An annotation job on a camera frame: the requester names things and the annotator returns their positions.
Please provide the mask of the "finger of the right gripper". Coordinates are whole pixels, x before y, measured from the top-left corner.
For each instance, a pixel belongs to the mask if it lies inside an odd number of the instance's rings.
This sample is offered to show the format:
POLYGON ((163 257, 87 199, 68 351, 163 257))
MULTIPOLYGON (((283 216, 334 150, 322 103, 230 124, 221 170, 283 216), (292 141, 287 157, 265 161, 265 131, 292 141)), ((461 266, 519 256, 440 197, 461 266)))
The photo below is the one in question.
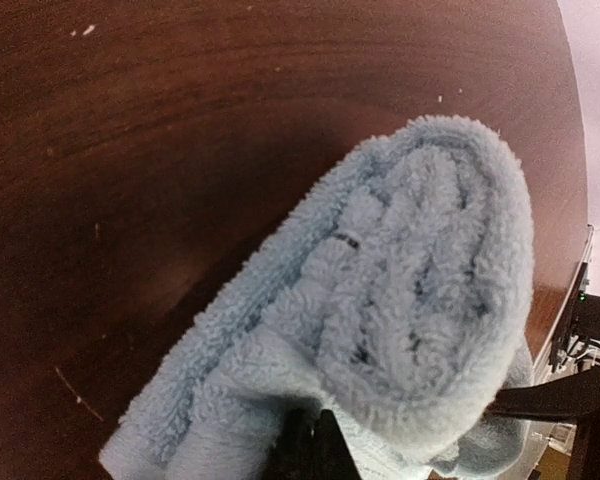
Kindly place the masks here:
POLYGON ((500 390, 487 413, 555 423, 592 417, 600 413, 600 366, 533 387, 500 390))

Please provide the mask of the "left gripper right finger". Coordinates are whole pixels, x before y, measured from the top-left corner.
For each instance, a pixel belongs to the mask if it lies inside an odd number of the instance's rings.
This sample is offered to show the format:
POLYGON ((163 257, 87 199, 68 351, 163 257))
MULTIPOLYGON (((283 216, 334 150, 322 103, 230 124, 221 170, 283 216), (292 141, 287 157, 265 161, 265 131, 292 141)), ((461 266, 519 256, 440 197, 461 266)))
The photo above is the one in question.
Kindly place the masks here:
POLYGON ((331 410, 323 410, 315 423, 315 478, 361 480, 361 475, 331 410))

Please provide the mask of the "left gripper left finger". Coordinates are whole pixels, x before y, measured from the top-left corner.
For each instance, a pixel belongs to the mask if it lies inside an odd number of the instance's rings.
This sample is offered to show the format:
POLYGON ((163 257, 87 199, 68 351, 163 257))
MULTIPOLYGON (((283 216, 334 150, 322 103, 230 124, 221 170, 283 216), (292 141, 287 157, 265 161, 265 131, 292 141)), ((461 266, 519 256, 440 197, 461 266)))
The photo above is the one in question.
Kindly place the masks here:
POLYGON ((294 409, 288 412, 280 435, 270 448, 262 479, 313 478, 313 425, 314 418, 309 411, 294 409))

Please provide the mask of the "light blue towel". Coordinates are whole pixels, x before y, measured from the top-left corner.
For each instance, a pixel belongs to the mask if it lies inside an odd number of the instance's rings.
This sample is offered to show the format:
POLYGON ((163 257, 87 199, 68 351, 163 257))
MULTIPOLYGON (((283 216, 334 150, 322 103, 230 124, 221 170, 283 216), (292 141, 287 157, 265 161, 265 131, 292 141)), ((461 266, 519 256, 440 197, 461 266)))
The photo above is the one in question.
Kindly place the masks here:
POLYGON ((366 479, 492 479, 529 425, 533 222, 499 135, 424 116, 326 173, 199 314, 100 452, 115 479, 258 479, 294 408, 366 479))

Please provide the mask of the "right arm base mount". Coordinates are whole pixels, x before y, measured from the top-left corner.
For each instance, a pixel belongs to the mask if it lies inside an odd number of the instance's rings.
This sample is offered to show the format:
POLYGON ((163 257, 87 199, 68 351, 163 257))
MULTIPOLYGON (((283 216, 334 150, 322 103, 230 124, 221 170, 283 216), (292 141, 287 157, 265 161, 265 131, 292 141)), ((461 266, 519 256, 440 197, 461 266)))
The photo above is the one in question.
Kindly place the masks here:
POLYGON ((600 296, 580 292, 573 308, 566 358, 580 360, 600 353, 600 296))

